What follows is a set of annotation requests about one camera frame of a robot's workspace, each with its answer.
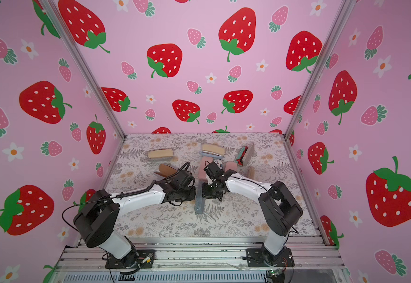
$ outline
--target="white flower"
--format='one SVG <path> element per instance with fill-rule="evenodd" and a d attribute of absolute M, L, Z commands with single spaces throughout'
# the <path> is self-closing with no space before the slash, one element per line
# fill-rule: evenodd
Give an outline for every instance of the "white flower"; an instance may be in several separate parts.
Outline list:
<path fill-rule="evenodd" d="M 23 152 L 24 149 L 25 149 L 24 147 L 17 147 L 15 143 L 10 143 L 10 148 L 4 149 L 3 153 L 9 155 L 8 160 L 9 162 L 11 162 L 15 158 L 23 159 L 23 155 L 21 155 L 21 153 Z"/>
<path fill-rule="evenodd" d="M 80 161 L 76 160 L 75 157 L 72 158 L 72 162 L 69 162 L 69 166 L 71 167 L 71 171 L 75 170 L 75 169 L 79 169 L 78 167 L 78 163 Z"/>
<path fill-rule="evenodd" d="M 256 71 L 265 71 L 265 68 L 268 67 L 268 64 L 265 63 L 265 60 L 262 60 L 262 62 L 256 63 L 256 66 L 258 66 Z"/>
<path fill-rule="evenodd" d="M 118 11 L 124 10 L 125 12 L 128 12 L 129 9 L 127 9 L 127 4 L 129 3 L 129 0 L 113 0 L 114 3 L 116 3 L 116 7 L 118 8 Z"/>
<path fill-rule="evenodd" d="M 16 280 L 18 278 L 18 269 L 20 268 L 20 264 L 16 267 L 8 266 L 3 276 L 0 277 L 0 283 L 9 283 L 11 280 Z"/>
<path fill-rule="evenodd" d="M 37 51 L 34 49 L 34 43 L 28 43 L 24 39 L 21 40 L 21 43 L 23 44 L 23 46 L 20 48 L 20 51 L 27 53 L 31 60 L 34 58 L 34 56 L 39 55 L 39 53 L 37 53 Z"/>
<path fill-rule="evenodd" d="M 358 144 L 356 144 L 354 147 L 349 147 L 350 154 L 349 158 L 355 159 L 355 161 L 358 161 L 358 156 L 362 154 L 360 150 L 358 150 Z"/>
<path fill-rule="evenodd" d="M 207 83 L 209 83 L 209 82 L 211 82 L 213 84 L 215 83 L 216 76 L 213 76 L 212 73 L 210 73 L 210 75 L 206 76 L 205 78 L 207 79 Z"/>
<path fill-rule="evenodd" d="M 361 31 L 358 31 L 358 29 L 355 28 L 355 31 L 349 36 L 349 47 L 356 44 L 356 39 L 360 36 L 360 33 Z"/>
<path fill-rule="evenodd" d="M 91 90 L 89 89 L 88 86 L 86 86 L 85 88 L 83 88 L 84 91 L 84 97 L 89 97 L 91 98 Z"/>
<path fill-rule="evenodd" d="M 358 224 L 363 223 L 361 218 L 358 217 L 358 212 L 352 212 L 352 211 L 349 211 L 349 212 L 350 212 L 349 221 L 353 222 L 353 224 L 355 224 L 355 227 L 358 228 Z"/>
<path fill-rule="evenodd" d="M 153 98 L 153 96 L 146 96 L 146 101 L 150 102 L 150 104 L 153 104 L 157 100 L 155 100 L 155 98 Z"/>
<path fill-rule="evenodd" d="M 317 198 L 317 200 L 319 200 L 319 198 L 320 198 L 319 189 L 315 189 L 315 190 L 314 190 L 314 195 L 315 195 L 315 197 Z"/>
<path fill-rule="evenodd" d="M 64 238 L 69 236 L 69 228 L 67 227 L 62 227 L 61 232 L 58 234 L 58 238 L 61 240 L 61 242 L 64 240 Z"/>
<path fill-rule="evenodd" d="M 317 17 L 320 16 L 320 11 L 322 9 L 325 9 L 326 6 L 327 6 L 327 4 L 323 3 L 323 0 L 319 0 L 317 2 L 312 2 L 311 3 L 312 10 L 309 13 L 309 15 L 312 16 L 312 15 L 316 14 Z"/>
<path fill-rule="evenodd" d="M 265 107 L 264 110 L 261 110 L 261 116 L 262 116 L 262 115 L 267 116 L 267 114 L 268 114 L 269 112 L 270 112 L 270 110 L 267 110 L 267 108 Z"/>
<path fill-rule="evenodd" d="M 360 270 L 358 270 L 358 274 L 360 275 L 358 277 L 358 281 L 360 281 L 361 283 L 370 283 L 367 273 L 362 273 Z"/>
<path fill-rule="evenodd" d="M 381 78 L 385 71 L 391 70 L 391 65 L 388 64 L 390 62 L 391 55 L 389 55 L 385 60 L 379 59 L 377 64 L 377 68 L 374 69 L 373 73 L 378 73 L 378 78 Z"/>

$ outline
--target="metal vent grille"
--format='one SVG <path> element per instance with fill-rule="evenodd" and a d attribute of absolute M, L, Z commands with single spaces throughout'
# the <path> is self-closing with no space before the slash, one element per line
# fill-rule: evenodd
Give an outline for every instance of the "metal vent grille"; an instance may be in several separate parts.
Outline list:
<path fill-rule="evenodd" d="M 228 283 L 228 282 L 265 282 L 265 271 L 158 271 L 137 272 L 134 275 L 120 275 L 112 272 L 114 281 L 133 283 Z M 68 272 L 64 283 L 94 282 L 110 283 L 108 271 L 101 272 Z"/>

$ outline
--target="floral tablecloth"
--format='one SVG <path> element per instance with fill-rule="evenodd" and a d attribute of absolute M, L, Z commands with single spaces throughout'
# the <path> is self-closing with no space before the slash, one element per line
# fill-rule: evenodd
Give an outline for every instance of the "floral tablecloth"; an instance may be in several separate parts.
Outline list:
<path fill-rule="evenodd" d="M 202 158 L 199 151 L 205 143 L 225 147 L 223 163 L 233 161 L 243 145 L 254 143 L 254 154 L 248 162 L 248 166 L 255 169 L 254 179 L 285 183 L 303 209 L 303 216 L 295 228 L 300 235 L 316 234 L 282 136 L 277 133 L 131 134 L 118 156 L 106 190 L 109 193 L 129 192 L 147 187 L 156 178 L 153 172 L 158 171 L 161 163 L 179 168 L 190 161 L 189 171 L 197 178 Z M 147 160 L 147 151 L 164 148 L 174 150 L 172 160 Z M 246 176 L 248 166 L 238 167 L 237 171 Z M 114 229 L 131 237 L 254 237 L 268 234 L 259 203 L 245 196 L 227 193 L 222 202 L 206 199 L 204 213 L 199 215 L 195 214 L 194 205 L 194 201 L 189 201 L 179 207 L 168 203 L 144 207 L 118 218 Z"/>

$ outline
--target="pink eraser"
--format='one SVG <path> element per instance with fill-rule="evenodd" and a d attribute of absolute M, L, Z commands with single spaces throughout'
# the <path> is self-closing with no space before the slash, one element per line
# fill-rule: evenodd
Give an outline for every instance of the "pink eraser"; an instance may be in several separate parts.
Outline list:
<path fill-rule="evenodd" d="M 237 163 L 232 162 L 232 161 L 226 162 L 225 172 L 228 171 L 228 170 L 237 171 Z"/>
<path fill-rule="evenodd" d="M 213 158 L 210 156 L 203 156 L 201 162 L 199 162 L 199 171 L 198 171 L 198 179 L 201 181 L 207 181 L 207 174 L 204 171 L 204 168 L 213 162 Z"/>

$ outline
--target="strawberry wallpaper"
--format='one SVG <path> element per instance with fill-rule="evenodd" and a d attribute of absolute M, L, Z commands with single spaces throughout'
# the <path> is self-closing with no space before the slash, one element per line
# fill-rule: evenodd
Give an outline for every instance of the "strawberry wallpaper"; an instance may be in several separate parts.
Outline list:
<path fill-rule="evenodd" d="M 411 5 L 356 3 L 290 141 L 352 281 L 411 282 Z"/>
<path fill-rule="evenodd" d="M 0 1 L 0 282 L 48 281 L 118 143 L 40 3 Z"/>
<path fill-rule="evenodd" d="M 282 132 L 340 3 L 59 0 L 58 8 L 127 133 Z"/>

